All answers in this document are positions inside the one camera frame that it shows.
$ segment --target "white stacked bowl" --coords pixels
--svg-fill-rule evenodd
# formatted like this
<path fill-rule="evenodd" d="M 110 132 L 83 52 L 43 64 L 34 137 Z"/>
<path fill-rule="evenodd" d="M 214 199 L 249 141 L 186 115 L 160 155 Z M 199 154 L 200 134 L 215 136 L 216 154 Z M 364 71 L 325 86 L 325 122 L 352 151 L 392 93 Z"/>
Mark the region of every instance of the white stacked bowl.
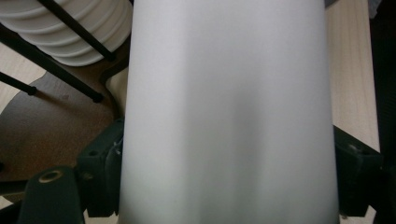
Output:
<path fill-rule="evenodd" d="M 55 0 L 110 51 L 131 33 L 128 0 Z M 80 36 L 37 1 L 0 1 L 0 22 L 60 63 L 83 66 L 103 59 Z"/>

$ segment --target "brown wooden surface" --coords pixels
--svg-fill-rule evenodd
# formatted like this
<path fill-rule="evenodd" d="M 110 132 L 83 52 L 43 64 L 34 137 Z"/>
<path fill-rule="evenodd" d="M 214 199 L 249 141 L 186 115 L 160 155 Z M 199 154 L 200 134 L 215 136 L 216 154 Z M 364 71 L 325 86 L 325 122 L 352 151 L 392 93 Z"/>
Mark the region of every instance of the brown wooden surface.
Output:
<path fill-rule="evenodd" d="M 129 43 L 116 51 L 115 62 L 64 66 L 74 76 L 101 92 L 96 104 L 89 97 L 47 73 L 32 85 L 35 96 L 18 93 L 0 115 L 0 181 L 28 179 L 54 165 L 74 165 L 78 153 L 120 116 L 105 87 L 106 80 L 128 64 Z"/>

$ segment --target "white ribbed container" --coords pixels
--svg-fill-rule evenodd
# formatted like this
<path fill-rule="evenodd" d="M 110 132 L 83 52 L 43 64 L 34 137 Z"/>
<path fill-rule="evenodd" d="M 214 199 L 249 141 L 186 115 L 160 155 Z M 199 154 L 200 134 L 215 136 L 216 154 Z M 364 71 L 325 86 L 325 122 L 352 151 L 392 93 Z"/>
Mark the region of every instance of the white ribbed container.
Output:
<path fill-rule="evenodd" d="M 109 50 L 131 33 L 128 0 L 56 0 Z M 60 63 L 83 66 L 103 56 L 37 1 L 0 1 L 0 22 Z"/>
<path fill-rule="evenodd" d="M 335 224 L 323 1 L 135 1 L 120 224 Z"/>

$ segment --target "black metal rod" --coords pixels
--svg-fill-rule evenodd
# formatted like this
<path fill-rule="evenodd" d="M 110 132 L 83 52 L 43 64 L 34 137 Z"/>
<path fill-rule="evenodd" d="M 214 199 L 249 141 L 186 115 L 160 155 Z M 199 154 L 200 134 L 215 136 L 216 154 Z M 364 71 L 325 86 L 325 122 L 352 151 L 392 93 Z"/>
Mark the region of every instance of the black metal rod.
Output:
<path fill-rule="evenodd" d="M 0 195 L 19 194 L 25 192 L 27 180 L 0 182 Z"/>
<path fill-rule="evenodd" d="M 14 77 L 8 76 L 2 72 L 0 72 L 0 81 L 17 88 L 20 91 L 26 92 L 28 95 L 34 95 L 37 92 L 37 88 L 33 86 L 29 86 Z"/>
<path fill-rule="evenodd" d="M 22 201 L 14 203 L 8 207 L 0 209 L 0 220 L 3 224 L 14 224 L 18 221 L 20 215 Z"/>
<path fill-rule="evenodd" d="M 56 62 L 51 60 L 48 55 L 41 52 L 35 46 L 22 40 L 16 33 L 8 30 L 2 24 L 0 24 L 0 42 L 17 51 L 33 63 L 36 63 L 38 66 L 44 68 L 60 80 L 74 87 L 76 90 L 84 93 L 93 99 L 94 102 L 99 103 L 103 100 L 103 95 L 101 93 L 93 90 L 87 84 L 71 75 Z"/>
<path fill-rule="evenodd" d="M 68 14 L 61 6 L 53 0 L 37 0 L 50 12 L 52 12 L 59 20 L 64 22 L 76 34 L 81 36 L 88 44 L 102 54 L 107 60 L 114 61 L 116 55 L 108 50 L 101 42 L 99 42 L 90 32 L 88 32 L 81 24 L 79 24 L 70 14 Z"/>

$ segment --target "white tube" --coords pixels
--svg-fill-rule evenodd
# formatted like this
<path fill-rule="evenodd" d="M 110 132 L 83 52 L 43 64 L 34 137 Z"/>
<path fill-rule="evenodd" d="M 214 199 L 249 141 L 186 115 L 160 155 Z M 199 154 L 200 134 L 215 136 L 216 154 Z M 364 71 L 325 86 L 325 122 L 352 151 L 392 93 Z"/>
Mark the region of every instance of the white tube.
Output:
<path fill-rule="evenodd" d="M 135 1 L 120 224 L 338 222 L 322 0 Z"/>

